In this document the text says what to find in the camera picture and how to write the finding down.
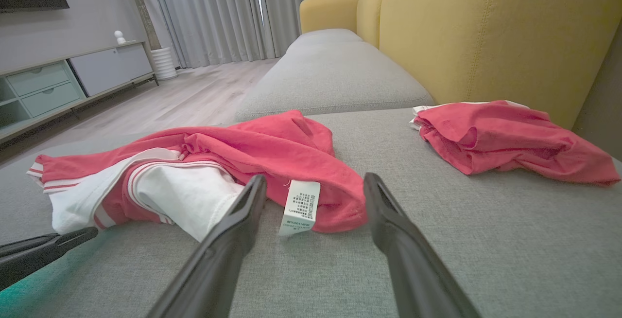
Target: white figurine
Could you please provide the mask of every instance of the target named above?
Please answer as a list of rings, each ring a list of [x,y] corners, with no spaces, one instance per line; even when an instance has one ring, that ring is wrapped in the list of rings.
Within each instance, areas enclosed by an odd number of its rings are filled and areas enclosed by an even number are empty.
[[[123,33],[119,30],[115,31],[115,37],[117,37],[117,43],[120,45],[126,42],[125,38],[123,38]]]

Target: white care label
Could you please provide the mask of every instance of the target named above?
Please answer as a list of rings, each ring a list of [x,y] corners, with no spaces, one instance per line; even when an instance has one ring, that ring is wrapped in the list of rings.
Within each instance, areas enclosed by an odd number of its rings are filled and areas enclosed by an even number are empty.
[[[317,181],[292,180],[278,235],[291,235],[310,230],[315,225],[319,197],[320,183]]]

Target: stitching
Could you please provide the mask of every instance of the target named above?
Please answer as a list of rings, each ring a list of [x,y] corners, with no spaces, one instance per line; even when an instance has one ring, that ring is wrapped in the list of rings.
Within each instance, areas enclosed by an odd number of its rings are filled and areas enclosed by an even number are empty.
[[[263,111],[263,112],[238,112],[238,116],[253,116],[254,117],[257,114],[260,114],[260,115],[280,114],[287,110],[313,111],[313,110],[321,110],[321,109],[341,109],[341,108],[359,107],[359,106],[379,107],[381,105],[392,105],[392,104],[402,105],[406,103],[413,103],[414,101],[420,101],[422,99],[427,99],[429,98],[429,96],[430,96],[429,94],[426,94],[425,96],[417,98],[417,99],[409,99],[408,101],[400,101],[400,102],[360,103],[357,105],[343,105],[343,106],[318,106],[318,107],[306,107],[302,109],[284,109],[284,110],[278,110],[278,111]],[[402,109],[402,108],[398,107],[398,108],[386,108],[386,109]]]
[[[471,65],[471,71],[466,82],[466,101],[471,100],[471,92],[473,90],[473,81],[475,81],[475,73],[477,72],[478,63],[480,61],[480,54],[482,53],[482,45],[484,44],[484,34],[486,33],[486,24],[488,23],[488,16],[490,15],[490,6],[493,4],[493,0],[486,1],[486,8],[484,8],[484,15],[482,16],[482,28],[477,36],[477,42],[475,45],[475,55],[473,56],[473,65]]]

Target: sofa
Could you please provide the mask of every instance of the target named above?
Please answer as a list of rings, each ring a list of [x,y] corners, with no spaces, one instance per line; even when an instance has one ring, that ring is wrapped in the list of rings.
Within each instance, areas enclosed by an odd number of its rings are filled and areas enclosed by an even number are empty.
[[[408,121],[415,105],[510,99],[568,127],[620,1],[307,0],[305,33],[238,119],[299,109],[330,128],[336,156],[361,176],[382,177],[482,317],[617,318],[622,183],[564,183],[526,170],[465,176]],[[142,136],[40,153],[88,154]],[[0,244],[52,232],[51,203],[24,174],[34,157],[0,170]],[[397,316],[387,261],[367,225],[281,238],[282,215],[266,203],[231,317]],[[112,227],[0,292],[0,316],[145,316],[196,245],[171,225]]]

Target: ribbed white pot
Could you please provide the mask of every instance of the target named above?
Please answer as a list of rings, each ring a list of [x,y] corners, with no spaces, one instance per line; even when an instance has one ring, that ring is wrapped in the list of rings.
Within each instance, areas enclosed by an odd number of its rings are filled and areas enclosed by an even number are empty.
[[[157,78],[158,81],[177,77],[177,70],[175,70],[170,47],[151,51],[151,55],[154,58],[155,78]]]

